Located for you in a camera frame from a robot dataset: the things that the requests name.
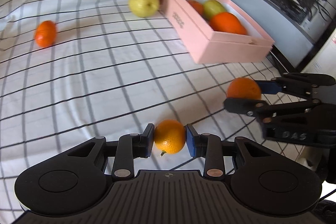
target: orange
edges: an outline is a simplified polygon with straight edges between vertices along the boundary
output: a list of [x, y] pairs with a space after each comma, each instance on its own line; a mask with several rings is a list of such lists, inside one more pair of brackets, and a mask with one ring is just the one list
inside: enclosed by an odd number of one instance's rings
[[37, 27], [34, 38], [40, 47], [50, 47], [56, 39], [56, 24], [50, 20], [43, 21]]
[[258, 84], [250, 78], [237, 78], [227, 89], [227, 97], [261, 100], [261, 90]]
[[203, 15], [204, 8], [202, 4], [200, 4], [196, 0], [188, 0], [188, 3], [196, 10], [197, 13]]
[[185, 144], [184, 126], [176, 120], [164, 120], [160, 122], [154, 131], [154, 142], [162, 154], [176, 154]]
[[212, 17], [209, 25], [214, 31], [247, 35], [247, 31], [239, 19], [228, 12]]

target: screw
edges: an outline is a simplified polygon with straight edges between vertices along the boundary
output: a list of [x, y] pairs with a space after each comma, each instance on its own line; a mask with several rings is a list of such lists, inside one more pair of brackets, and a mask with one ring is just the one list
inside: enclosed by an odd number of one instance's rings
[[265, 119], [263, 119], [263, 123], [269, 123], [269, 122], [271, 122], [272, 121], [272, 119], [271, 118], [265, 118]]
[[210, 169], [207, 171], [207, 175], [211, 177], [220, 177], [223, 174], [224, 174], [223, 171], [219, 169]]
[[120, 178], [128, 177], [130, 174], [131, 174], [131, 172], [127, 169], [119, 169], [116, 172], [114, 172], [114, 175], [116, 177], [120, 177]]

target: pink box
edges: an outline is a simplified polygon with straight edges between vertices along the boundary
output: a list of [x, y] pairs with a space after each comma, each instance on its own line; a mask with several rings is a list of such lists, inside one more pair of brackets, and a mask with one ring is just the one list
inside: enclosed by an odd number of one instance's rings
[[217, 1], [238, 17], [249, 35], [214, 31], [186, 0], [163, 0], [162, 7], [197, 64], [262, 61], [274, 40], [231, 0]]

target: checkered tablecloth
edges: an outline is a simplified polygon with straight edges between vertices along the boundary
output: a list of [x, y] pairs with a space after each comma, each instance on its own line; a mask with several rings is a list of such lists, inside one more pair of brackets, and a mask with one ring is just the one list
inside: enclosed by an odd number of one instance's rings
[[[262, 63], [196, 65], [158, 12], [140, 19], [128, 0], [0, 0], [0, 223], [22, 213], [13, 186], [26, 168], [92, 137], [140, 133], [177, 119], [222, 139], [246, 136], [292, 159], [301, 147], [264, 141], [251, 117], [223, 109], [236, 77], [279, 76]], [[33, 41], [39, 23], [57, 23], [55, 45]], [[270, 103], [297, 101], [288, 95]], [[200, 169], [185, 147], [176, 155], [136, 159], [139, 169]], [[232, 172], [231, 159], [225, 159]], [[107, 168], [111, 170], [113, 159]]]

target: green apple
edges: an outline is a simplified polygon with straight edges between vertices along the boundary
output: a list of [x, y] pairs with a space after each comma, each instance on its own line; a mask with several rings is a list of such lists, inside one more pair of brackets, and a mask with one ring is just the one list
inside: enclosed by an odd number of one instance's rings
[[203, 15], [207, 20], [211, 20], [211, 18], [217, 14], [227, 12], [224, 6], [216, 0], [207, 0], [203, 3], [203, 8]]
[[160, 7], [159, 0], [129, 0], [131, 12], [138, 17], [149, 17], [157, 12]]

